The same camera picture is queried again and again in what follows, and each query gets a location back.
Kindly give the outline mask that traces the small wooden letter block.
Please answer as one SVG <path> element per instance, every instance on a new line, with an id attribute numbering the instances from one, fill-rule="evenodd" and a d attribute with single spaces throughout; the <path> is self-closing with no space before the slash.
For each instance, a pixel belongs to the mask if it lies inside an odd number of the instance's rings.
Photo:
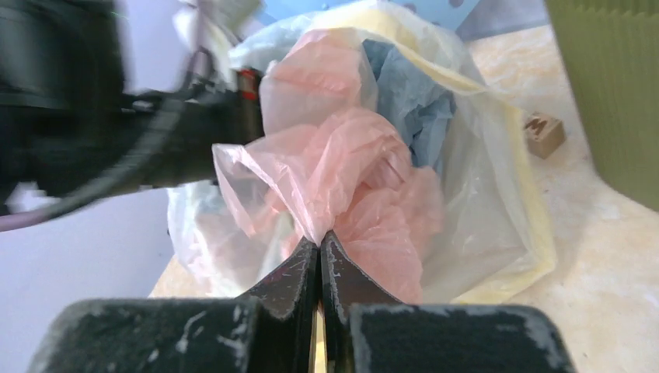
<path id="1" fill-rule="evenodd" d="M 567 138 L 563 122 L 543 113 L 531 114 L 524 132 L 529 152 L 541 159 L 550 157 Z"/>

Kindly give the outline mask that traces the olive green mesh trash bin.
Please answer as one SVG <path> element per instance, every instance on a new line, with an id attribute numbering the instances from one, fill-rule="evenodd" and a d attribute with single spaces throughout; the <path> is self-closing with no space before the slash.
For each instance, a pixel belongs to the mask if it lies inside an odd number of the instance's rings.
<path id="1" fill-rule="evenodd" d="M 658 209 L 658 3 L 545 3 L 596 172 Z"/>

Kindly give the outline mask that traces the pink plastic trash bag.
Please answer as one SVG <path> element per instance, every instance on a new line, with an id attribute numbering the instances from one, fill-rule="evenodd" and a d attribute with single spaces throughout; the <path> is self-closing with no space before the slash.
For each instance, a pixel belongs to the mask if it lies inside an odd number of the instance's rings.
<path id="1" fill-rule="evenodd" d="M 376 113 L 375 79 L 354 33 L 305 33 L 266 73 L 260 98 L 265 136 L 212 148 L 237 226 L 254 237 L 289 218 L 285 253 L 334 231 L 382 288 L 420 302 L 421 260 L 443 227 L 441 187 Z"/>

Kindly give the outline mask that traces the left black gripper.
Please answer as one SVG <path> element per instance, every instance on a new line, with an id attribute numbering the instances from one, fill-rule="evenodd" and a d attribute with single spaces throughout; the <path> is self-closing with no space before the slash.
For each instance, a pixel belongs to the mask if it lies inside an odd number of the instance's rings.
<path id="1" fill-rule="evenodd" d="M 211 147 L 263 137 L 262 73 L 233 68 L 220 44 L 258 1 L 189 1 L 193 40 L 171 92 L 130 93 L 113 1 L 1 3 L 1 214 L 21 183 L 63 217 L 116 195 L 214 175 Z"/>

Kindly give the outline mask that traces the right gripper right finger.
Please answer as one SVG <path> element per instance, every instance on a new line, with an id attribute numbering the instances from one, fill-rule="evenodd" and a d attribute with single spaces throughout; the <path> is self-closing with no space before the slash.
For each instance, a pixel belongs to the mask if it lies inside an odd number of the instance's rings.
<path id="1" fill-rule="evenodd" d="M 411 305 L 349 259 L 319 248 L 330 372 L 572 372 L 560 331 L 521 305 Z"/>

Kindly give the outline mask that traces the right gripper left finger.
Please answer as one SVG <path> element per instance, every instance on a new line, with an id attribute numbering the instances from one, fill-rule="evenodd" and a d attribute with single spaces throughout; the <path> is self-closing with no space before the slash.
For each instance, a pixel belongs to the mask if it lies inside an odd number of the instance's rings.
<path id="1" fill-rule="evenodd" d="M 309 372 L 318 249 L 236 298 L 91 299 L 51 323 L 31 372 Z"/>

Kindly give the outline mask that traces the blue plastic bag inside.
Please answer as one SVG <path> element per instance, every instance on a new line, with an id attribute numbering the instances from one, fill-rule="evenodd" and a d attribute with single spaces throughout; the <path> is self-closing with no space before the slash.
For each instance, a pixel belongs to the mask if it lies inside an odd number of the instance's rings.
<path id="1" fill-rule="evenodd" d="M 441 175 L 442 148 L 455 112 L 453 95 L 391 44 L 366 40 L 364 51 L 378 85 L 377 112 L 399 132 L 414 166 Z"/>

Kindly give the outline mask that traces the large clear yellow-rimmed plastic bag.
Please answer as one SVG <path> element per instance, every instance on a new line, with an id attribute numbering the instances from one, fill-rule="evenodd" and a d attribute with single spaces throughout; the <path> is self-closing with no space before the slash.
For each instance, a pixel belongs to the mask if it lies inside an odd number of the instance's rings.
<path id="1" fill-rule="evenodd" d="M 443 227 L 421 260 L 420 302 L 503 302 L 551 272 L 556 250 L 528 163 L 523 113 L 483 81 L 453 32 L 401 5 L 360 1 L 282 19 L 236 46 L 220 44 L 220 52 L 231 67 L 266 75 L 305 33 L 334 29 L 352 31 L 362 47 L 366 40 L 391 44 L 454 98 L 443 171 L 436 173 Z M 168 195 L 176 255 L 210 295 L 244 292 L 294 250 L 282 251 L 283 235 L 293 228 L 289 218 L 266 235 L 240 229 L 219 182 L 188 183 Z"/>

